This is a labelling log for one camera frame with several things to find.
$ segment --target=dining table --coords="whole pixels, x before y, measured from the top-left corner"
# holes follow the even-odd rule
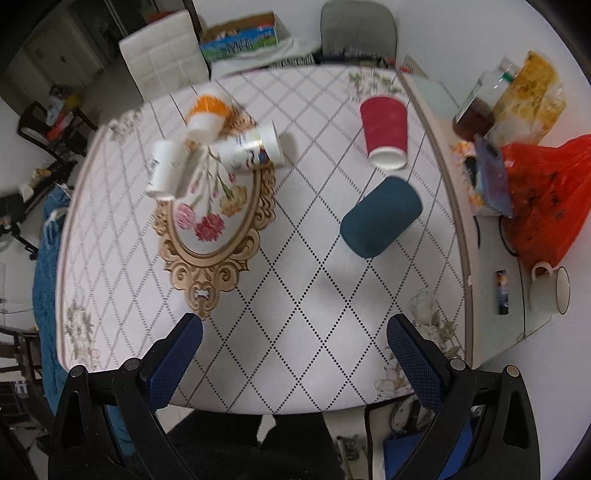
[[[184,140],[202,85],[102,126],[60,248],[62,366],[119,368],[195,312],[203,340],[171,399],[180,406],[291,414],[406,395],[411,387],[385,333],[397,313],[448,358],[477,367],[475,225],[459,169],[412,78],[316,66],[217,84],[236,106],[223,135],[272,122],[285,165],[227,174],[219,197],[213,191],[194,213],[194,162],[175,201],[156,202],[145,188],[152,146]],[[408,161],[387,173],[368,160],[359,113],[375,95],[407,108]],[[413,187],[422,213],[381,255],[364,259],[343,241],[340,223],[387,175]]]

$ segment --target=brown liquid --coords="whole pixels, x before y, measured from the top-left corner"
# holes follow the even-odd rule
[[[484,100],[474,98],[460,119],[453,119],[452,127],[458,137],[474,142],[474,135],[486,135],[494,124],[492,108]]]

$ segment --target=cardboard box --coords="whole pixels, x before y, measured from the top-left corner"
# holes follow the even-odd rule
[[[236,31],[220,40],[216,37],[227,31]],[[209,62],[227,59],[243,51],[277,45],[277,23],[275,14],[253,15],[240,18],[206,30],[201,37],[201,52]]]

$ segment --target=yellow flower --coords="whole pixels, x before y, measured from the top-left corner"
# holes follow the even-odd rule
[[[248,198],[248,190],[244,185],[234,185],[230,192],[231,195],[223,196],[220,199],[222,214],[227,217],[231,217],[240,212]]]

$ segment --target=table edge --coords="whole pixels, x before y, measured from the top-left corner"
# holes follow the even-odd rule
[[[92,139],[92,143],[88,150],[88,155],[84,159],[84,165],[80,169],[80,173],[78,175],[78,179],[76,183],[78,185],[84,185],[86,181],[86,177],[90,173],[91,166],[93,162],[96,160],[96,154],[98,153],[99,147],[103,144],[103,140],[106,137],[106,133],[109,128],[106,125],[101,125],[94,137]],[[64,229],[61,236],[61,243],[60,243],[60,252],[57,260],[57,272],[56,272],[56,296],[55,296],[55,314],[56,314],[56,350],[57,350],[57,359],[60,365],[66,370],[69,371],[69,368],[66,364],[66,350],[64,348],[64,332],[63,332],[63,322],[61,321],[63,318],[63,305],[62,305],[62,298],[63,298],[63,282],[64,282],[64,272],[65,272],[65,263],[68,253],[68,248],[70,245],[70,234],[72,232],[72,219],[73,215],[70,213],[76,211],[76,207],[80,202],[81,197],[81,189],[74,188],[74,192],[72,195],[72,201],[70,202],[70,206],[68,207],[68,215],[66,215],[66,221],[64,223]]]
[[[435,153],[437,163],[439,164],[441,177],[447,190],[450,206],[452,207],[452,216],[456,227],[458,247],[460,249],[464,284],[466,316],[465,360],[472,368],[476,368],[482,363],[478,354],[479,339],[478,336],[474,335],[478,323],[477,296],[480,292],[478,235],[472,219],[468,194],[464,188],[461,173],[447,147],[447,141],[439,127],[439,123],[421,96],[412,76],[400,72],[398,77],[416,107],[421,122],[425,127],[425,132],[429,137],[433,153]]]

